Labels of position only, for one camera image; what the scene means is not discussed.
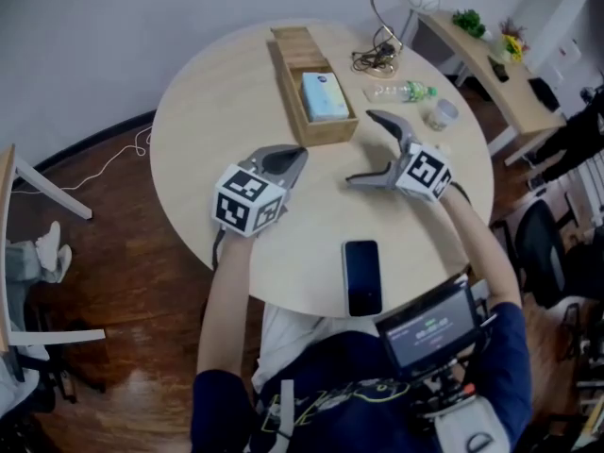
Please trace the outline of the black smartphone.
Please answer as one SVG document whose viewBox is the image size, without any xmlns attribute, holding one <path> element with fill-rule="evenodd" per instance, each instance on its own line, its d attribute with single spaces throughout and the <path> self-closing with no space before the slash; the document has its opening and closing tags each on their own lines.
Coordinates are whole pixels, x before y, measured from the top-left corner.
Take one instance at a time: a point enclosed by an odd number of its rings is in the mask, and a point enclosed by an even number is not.
<svg viewBox="0 0 604 453">
<path fill-rule="evenodd" d="M 344 289 L 348 314 L 371 316 L 382 312 L 381 273 L 375 241 L 343 244 Z"/>
</svg>

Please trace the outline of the person's navy shirt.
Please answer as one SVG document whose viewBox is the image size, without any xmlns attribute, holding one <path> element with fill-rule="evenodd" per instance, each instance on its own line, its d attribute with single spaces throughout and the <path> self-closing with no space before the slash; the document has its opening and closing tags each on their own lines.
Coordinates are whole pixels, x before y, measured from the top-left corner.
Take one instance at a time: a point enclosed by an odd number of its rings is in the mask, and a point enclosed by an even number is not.
<svg viewBox="0 0 604 453">
<path fill-rule="evenodd" d="M 531 374 L 523 312 L 494 308 L 490 342 L 466 369 L 513 445 L 531 418 Z M 277 439 L 280 383 L 294 383 L 288 453 L 441 453 L 411 428 L 410 392 L 379 339 L 357 331 L 307 348 L 249 398 L 240 377 L 210 370 L 193 385 L 192 453 L 268 453 Z"/>
</svg>

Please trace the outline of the black swivel chair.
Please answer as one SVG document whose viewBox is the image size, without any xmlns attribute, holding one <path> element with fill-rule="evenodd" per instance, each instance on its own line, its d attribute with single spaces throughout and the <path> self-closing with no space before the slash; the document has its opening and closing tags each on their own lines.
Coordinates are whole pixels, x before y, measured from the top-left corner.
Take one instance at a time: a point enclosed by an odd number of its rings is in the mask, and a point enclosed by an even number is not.
<svg viewBox="0 0 604 453">
<path fill-rule="evenodd" d="M 75 380 L 99 394 L 106 392 L 104 382 L 92 381 L 63 357 L 59 344 L 22 348 L 13 346 L 11 351 L 16 360 L 18 379 L 25 378 L 25 370 L 36 371 L 44 384 L 57 388 L 62 399 L 71 404 L 77 403 Z"/>
</svg>

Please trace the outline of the flat black case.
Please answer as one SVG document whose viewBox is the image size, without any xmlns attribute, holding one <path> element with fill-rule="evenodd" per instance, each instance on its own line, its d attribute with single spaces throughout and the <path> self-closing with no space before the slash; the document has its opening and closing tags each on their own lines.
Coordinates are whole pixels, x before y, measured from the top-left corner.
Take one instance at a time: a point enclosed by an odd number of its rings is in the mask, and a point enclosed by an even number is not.
<svg viewBox="0 0 604 453">
<path fill-rule="evenodd" d="M 528 83 L 534 92 L 537 99 L 550 111 L 555 112 L 560 103 L 552 91 L 551 87 L 541 78 L 533 77 L 528 80 Z"/>
</svg>

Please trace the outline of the person's left forearm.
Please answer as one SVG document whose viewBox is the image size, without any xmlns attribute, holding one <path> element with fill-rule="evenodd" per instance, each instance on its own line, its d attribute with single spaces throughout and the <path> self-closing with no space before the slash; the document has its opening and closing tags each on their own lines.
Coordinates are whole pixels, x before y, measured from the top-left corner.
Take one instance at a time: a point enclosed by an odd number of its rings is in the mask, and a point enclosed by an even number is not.
<svg viewBox="0 0 604 453">
<path fill-rule="evenodd" d="M 255 239 L 228 233 L 214 274 L 201 326 L 196 372 L 242 372 Z"/>
</svg>

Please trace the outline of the wooden desk white legs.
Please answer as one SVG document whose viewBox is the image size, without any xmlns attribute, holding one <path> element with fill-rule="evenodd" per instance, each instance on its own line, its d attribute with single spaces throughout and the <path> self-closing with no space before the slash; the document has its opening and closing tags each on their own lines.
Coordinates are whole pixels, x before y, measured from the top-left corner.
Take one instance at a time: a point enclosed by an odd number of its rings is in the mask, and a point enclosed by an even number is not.
<svg viewBox="0 0 604 453">
<path fill-rule="evenodd" d="M 6 281 L 6 232 L 12 183 L 16 176 L 23 178 L 26 183 L 80 218 L 91 220 L 93 216 L 90 208 L 61 190 L 21 159 L 16 154 L 14 144 L 0 152 L 0 354 L 8 353 L 11 346 L 78 344 L 105 340 L 104 329 L 59 332 L 29 332 L 12 329 Z"/>
</svg>

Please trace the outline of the curved wooden side desk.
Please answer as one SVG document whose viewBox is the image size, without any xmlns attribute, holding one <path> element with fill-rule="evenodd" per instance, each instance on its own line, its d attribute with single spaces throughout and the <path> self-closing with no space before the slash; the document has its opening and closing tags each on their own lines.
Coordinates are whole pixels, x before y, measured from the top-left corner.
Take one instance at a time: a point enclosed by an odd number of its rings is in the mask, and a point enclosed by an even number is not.
<svg viewBox="0 0 604 453">
<path fill-rule="evenodd" d="M 420 20 L 461 60 L 455 86 L 460 87 L 466 78 L 475 77 L 505 118 L 507 127 L 488 143 L 492 156 L 517 136 L 529 135 L 528 143 L 505 159 L 505 164 L 511 165 L 565 125 L 565 119 L 559 110 L 548 110 L 536 97 L 529 85 L 533 74 L 525 65 L 506 63 L 509 80 L 502 83 L 495 76 L 489 61 L 495 57 L 493 46 L 471 37 L 454 25 L 450 12 L 439 10 L 422 15 Z"/>
</svg>

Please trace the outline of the clear bottle green label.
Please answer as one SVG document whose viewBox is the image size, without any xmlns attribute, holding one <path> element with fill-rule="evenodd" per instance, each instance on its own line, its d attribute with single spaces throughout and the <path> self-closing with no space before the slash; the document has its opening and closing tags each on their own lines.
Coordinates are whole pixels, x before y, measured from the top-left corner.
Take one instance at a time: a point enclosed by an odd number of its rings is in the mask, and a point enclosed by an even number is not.
<svg viewBox="0 0 604 453">
<path fill-rule="evenodd" d="M 437 89 L 419 81 L 400 80 L 365 86 L 363 94 L 371 103 L 415 103 L 437 96 Z"/>
</svg>

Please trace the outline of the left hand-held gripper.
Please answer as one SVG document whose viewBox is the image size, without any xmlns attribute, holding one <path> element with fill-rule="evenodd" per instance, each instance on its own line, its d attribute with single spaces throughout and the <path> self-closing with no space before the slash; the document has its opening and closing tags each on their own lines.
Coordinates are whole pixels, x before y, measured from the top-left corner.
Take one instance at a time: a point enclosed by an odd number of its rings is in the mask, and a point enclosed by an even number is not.
<svg viewBox="0 0 604 453">
<path fill-rule="evenodd" d="M 308 157 L 306 147 L 277 144 L 229 165 L 215 185 L 211 218 L 244 237 L 258 234 L 288 211 Z"/>
</svg>

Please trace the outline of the black office chair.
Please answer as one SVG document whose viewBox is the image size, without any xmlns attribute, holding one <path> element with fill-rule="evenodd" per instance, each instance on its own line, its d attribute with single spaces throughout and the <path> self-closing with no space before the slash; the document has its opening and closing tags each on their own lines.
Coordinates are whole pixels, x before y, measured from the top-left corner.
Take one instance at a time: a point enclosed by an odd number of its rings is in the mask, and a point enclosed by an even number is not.
<svg viewBox="0 0 604 453">
<path fill-rule="evenodd" d="M 589 243 L 565 249 L 551 209 L 537 200 L 519 223 L 514 247 L 525 290 L 539 306 L 550 309 L 570 296 L 604 300 L 604 226 Z"/>
</svg>

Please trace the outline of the green potted plant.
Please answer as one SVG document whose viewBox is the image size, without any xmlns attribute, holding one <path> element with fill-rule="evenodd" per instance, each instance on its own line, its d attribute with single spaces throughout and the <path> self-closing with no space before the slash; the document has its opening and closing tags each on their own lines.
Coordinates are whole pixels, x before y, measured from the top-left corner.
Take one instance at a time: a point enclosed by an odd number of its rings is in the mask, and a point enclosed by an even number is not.
<svg viewBox="0 0 604 453">
<path fill-rule="evenodd" d="M 452 23 L 476 39 L 480 39 L 486 31 L 479 14 L 473 9 L 456 10 L 452 15 Z"/>
</svg>

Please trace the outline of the white pouch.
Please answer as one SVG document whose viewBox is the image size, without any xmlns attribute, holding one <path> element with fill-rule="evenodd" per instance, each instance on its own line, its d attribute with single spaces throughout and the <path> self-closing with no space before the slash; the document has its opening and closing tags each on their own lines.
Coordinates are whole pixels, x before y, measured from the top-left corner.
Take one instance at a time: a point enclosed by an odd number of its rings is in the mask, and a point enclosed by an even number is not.
<svg viewBox="0 0 604 453">
<path fill-rule="evenodd" d="M 511 453 L 494 408 L 480 395 L 440 412 L 433 424 L 443 453 Z"/>
</svg>

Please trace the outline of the person's white shorts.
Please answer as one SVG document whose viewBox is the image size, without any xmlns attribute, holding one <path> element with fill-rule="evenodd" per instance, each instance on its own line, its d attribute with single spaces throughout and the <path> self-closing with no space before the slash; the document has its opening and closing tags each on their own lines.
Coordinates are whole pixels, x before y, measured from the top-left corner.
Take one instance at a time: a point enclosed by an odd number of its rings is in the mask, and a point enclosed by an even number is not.
<svg viewBox="0 0 604 453">
<path fill-rule="evenodd" d="M 310 345 L 345 329 L 346 319 L 326 318 L 264 307 L 258 366 L 251 382 L 256 393 Z"/>
</svg>

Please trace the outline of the yellow flower pot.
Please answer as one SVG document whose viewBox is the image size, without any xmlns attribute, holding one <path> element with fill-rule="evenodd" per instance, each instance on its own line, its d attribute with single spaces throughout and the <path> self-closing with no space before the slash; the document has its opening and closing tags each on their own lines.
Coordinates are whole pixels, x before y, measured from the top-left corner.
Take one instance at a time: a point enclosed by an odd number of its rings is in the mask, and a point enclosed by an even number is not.
<svg viewBox="0 0 604 453">
<path fill-rule="evenodd" d="M 491 44 L 494 55 L 507 62 L 522 62 L 524 54 L 529 50 L 525 39 L 527 29 L 517 25 L 512 17 L 501 21 L 498 27 Z"/>
</svg>

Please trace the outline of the small black device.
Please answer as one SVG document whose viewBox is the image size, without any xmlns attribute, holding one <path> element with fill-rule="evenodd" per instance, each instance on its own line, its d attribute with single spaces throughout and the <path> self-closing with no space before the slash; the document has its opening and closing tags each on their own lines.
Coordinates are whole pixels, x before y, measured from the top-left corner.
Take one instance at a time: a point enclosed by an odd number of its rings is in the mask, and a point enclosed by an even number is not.
<svg viewBox="0 0 604 453">
<path fill-rule="evenodd" d="M 491 65 L 491 68 L 499 82 L 505 83 L 510 80 L 510 77 L 509 77 L 509 75 L 506 71 L 505 65 L 503 63 L 493 59 L 490 56 L 488 56 L 487 59 L 488 59 L 490 65 Z"/>
</svg>

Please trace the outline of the black chest monitor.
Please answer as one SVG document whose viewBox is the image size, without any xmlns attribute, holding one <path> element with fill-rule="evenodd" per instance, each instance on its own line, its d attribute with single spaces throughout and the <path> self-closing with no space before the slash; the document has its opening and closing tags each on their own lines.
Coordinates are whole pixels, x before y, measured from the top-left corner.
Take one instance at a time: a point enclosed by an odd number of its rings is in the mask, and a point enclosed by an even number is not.
<svg viewBox="0 0 604 453">
<path fill-rule="evenodd" d="M 451 362 L 481 335 L 466 275 L 439 285 L 377 322 L 395 371 L 414 380 Z"/>
</svg>

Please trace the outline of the light blue tissue pack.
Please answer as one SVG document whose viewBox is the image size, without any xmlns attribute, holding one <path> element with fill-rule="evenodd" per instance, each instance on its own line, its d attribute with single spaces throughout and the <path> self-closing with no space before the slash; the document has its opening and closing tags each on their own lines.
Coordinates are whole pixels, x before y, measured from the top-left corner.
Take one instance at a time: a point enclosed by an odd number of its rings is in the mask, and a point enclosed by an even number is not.
<svg viewBox="0 0 604 453">
<path fill-rule="evenodd" d="M 346 120 L 350 116 L 344 93 L 333 73 L 303 73 L 302 99 L 310 122 Z"/>
</svg>

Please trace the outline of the clear plastic cup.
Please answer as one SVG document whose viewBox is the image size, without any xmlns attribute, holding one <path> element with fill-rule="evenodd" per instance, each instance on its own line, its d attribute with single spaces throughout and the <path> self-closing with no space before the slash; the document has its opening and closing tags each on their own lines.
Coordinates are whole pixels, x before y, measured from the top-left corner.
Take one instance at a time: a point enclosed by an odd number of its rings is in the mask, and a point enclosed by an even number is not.
<svg viewBox="0 0 604 453">
<path fill-rule="evenodd" d="M 459 117 L 457 107 L 447 99 L 439 99 L 428 113 L 426 124 L 433 130 L 442 131 L 453 124 Z"/>
</svg>

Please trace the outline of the person's right forearm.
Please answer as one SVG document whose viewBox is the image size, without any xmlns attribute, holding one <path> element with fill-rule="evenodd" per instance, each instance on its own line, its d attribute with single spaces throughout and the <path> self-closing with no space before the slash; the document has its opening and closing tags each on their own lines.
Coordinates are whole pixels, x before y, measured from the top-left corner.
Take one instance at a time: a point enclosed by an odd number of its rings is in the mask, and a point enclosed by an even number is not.
<svg viewBox="0 0 604 453">
<path fill-rule="evenodd" d="M 520 290 L 512 264 L 492 231 L 482 222 L 469 201 L 453 184 L 441 199 L 461 239 L 473 270 L 486 280 L 490 305 L 502 303 L 522 307 Z"/>
</svg>

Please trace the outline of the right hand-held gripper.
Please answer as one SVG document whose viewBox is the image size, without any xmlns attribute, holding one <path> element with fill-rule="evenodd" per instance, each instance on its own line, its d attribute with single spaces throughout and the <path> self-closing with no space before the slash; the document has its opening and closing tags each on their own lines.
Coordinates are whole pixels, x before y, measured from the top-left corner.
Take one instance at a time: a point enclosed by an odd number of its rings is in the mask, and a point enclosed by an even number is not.
<svg viewBox="0 0 604 453">
<path fill-rule="evenodd" d="M 381 172 L 348 176 L 352 189 L 395 190 L 403 194 L 437 202 L 452 180 L 448 161 L 433 146 L 418 143 L 411 124 L 401 116 L 381 109 L 368 109 L 366 114 L 393 136 L 401 152 L 407 152 L 402 171 L 397 160 L 388 162 Z"/>
</svg>

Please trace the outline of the open wooden box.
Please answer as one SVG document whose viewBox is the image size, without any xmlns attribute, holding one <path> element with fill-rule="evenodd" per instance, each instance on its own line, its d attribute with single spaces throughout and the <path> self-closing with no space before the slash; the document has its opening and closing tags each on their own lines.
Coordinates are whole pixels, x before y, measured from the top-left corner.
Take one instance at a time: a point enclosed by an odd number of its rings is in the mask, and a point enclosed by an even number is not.
<svg viewBox="0 0 604 453">
<path fill-rule="evenodd" d="M 323 56 L 309 30 L 304 26 L 279 27 L 272 30 L 269 42 L 273 53 L 284 108 L 296 141 L 305 147 L 346 143 L 351 140 L 359 119 L 342 89 L 350 116 L 346 120 L 310 122 L 302 99 L 303 73 L 335 73 Z"/>
</svg>

